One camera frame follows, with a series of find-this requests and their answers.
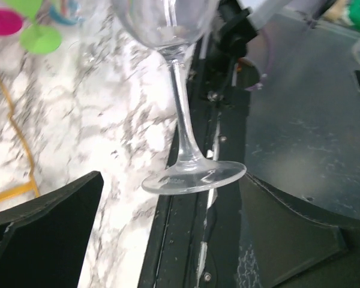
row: pink disc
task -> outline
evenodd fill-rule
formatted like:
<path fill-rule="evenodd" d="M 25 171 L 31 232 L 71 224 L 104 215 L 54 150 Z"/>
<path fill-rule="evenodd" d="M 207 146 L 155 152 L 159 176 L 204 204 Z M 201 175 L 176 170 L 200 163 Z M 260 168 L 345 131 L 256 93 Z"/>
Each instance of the pink disc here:
<path fill-rule="evenodd" d="M 14 34 L 22 26 L 23 20 L 18 14 L 11 10 L 0 9 L 0 36 Z"/>

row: wine glass base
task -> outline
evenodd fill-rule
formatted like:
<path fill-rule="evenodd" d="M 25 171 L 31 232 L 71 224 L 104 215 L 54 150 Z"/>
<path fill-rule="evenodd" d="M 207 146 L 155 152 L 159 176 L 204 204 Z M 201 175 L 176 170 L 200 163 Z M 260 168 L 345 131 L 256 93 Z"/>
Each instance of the wine glass base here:
<path fill-rule="evenodd" d="M 62 37 L 57 29 L 50 26 L 32 25 L 20 35 L 21 46 L 33 54 L 48 54 L 61 44 Z"/>
<path fill-rule="evenodd" d="M 146 178 L 142 188 L 160 195 L 196 193 L 230 184 L 243 177 L 246 171 L 243 164 L 229 161 L 203 159 L 192 166 L 177 163 Z"/>
<path fill-rule="evenodd" d="M 73 25 L 76 25 L 78 23 L 77 20 L 70 20 L 70 19 L 64 18 L 62 15 L 60 15 L 57 12 L 55 6 L 53 6 L 53 5 L 49 8 L 49 16 L 56 23 L 66 25 L 66 26 L 73 26 Z"/>
<path fill-rule="evenodd" d="M 6 9 L 0 9 L 0 36 L 8 36 L 18 32 L 23 26 L 22 18 Z"/>

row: wine glass bowl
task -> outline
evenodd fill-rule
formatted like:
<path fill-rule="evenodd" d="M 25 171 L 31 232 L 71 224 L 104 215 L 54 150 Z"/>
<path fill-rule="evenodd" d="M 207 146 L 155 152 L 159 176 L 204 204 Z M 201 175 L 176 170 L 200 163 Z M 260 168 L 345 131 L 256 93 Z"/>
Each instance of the wine glass bowl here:
<path fill-rule="evenodd" d="M 175 165 L 146 178 L 150 193 L 196 193 L 232 183 L 247 171 L 242 163 L 206 159 L 192 131 L 184 79 L 187 49 L 209 28 L 218 0 L 112 0 L 124 28 L 166 60 L 178 115 L 179 152 Z"/>

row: wine glass stem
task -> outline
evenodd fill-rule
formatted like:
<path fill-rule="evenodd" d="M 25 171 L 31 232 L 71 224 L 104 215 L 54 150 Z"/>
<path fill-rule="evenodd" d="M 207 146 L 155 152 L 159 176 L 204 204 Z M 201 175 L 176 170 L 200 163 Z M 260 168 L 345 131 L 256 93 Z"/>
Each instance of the wine glass stem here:
<path fill-rule="evenodd" d="M 179 154 L 178 162 L 197 161 L 203 158 L 192 131 L 190 109 L 188 105 L 187 88 L 185 85 L 184 64 L 178 59 L 167 61 L 175 96 L 176 111 L 178 114 Z"/>

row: marble pattern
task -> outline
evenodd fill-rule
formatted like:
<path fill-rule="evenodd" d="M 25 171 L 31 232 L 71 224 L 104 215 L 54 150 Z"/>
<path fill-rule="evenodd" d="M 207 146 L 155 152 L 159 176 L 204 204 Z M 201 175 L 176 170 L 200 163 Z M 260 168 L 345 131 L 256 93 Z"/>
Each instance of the marble pattern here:
<path fill-rule="evenodd" d="M 103 195 L 80 277 L 80 288 L 137 287 L 157 196 L 141 181 L 165 168 L 175 127 L 167 68 L 135 42 L 108 1 L 94 13 L 97 51 L 92 68 L 77 65 L 76 27 L 51 23 L 64 41 L 54 53 L 30 55 L 18 35 L 0 39 L 0 73 L 16 102 L 16 121 L 35 158 L 41 194 L 98 170 Z M 28 163 L 7 121 L 0 92 L 0 191 L 28 180 Z M 0 211 L 33 198 L 0 203 Z"/>

